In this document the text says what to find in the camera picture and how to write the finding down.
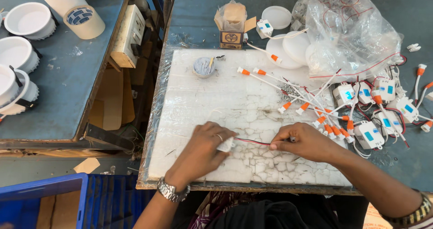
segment sticker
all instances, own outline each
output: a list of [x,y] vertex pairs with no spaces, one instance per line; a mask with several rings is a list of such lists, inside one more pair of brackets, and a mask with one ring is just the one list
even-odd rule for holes
[[364,133],[365,137],[369,140],[369,141],[373,141],[374,138],[373,136],[370,134],[370,132],[365,132]]
[[386,127],[391,127],[391,124],[389,123],[389,120],[387,118],[384,118],[382,120]]
[[365,94],[365,96],[371,96],[369,89],[364,89],[364,94]]
[[410,113],[414,111],[408,104],[404,108],[408,110]]
[[349,91],[346,91],[344,94],[346,95],[346,98],[347,98],[348,100],[352,98],[352,95],[350,94]]

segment cardboard box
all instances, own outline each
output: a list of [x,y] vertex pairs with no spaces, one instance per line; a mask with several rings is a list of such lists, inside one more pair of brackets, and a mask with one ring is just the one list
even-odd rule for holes
[[242,41],[243,34],[248,30],[256,27],[256,17],[252,17],[245,21],[244,31],[243,32],[232,32],[232,31],[223,31],[219,22],[214,19],[216,26],[219,30],[219,47],[226,49],[242,49]]

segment blue plastic bin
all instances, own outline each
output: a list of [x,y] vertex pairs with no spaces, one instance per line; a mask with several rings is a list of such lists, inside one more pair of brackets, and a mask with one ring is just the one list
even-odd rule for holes
[[36,228],[42,197],[81,191],[77,229],[129,229],[155,190],[136,190],[137,176],[78,173],[0,188],[0,225]]

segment person's right hand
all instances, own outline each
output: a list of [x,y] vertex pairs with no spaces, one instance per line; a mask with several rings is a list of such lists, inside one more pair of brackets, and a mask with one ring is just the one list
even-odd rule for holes
[[[295,137],[295,142],[286,142]],[[307,123],[297,122],[281,127],[269,146],[270,150],[287,151],[307,160],[331,163],[345,148],[336,144]]]

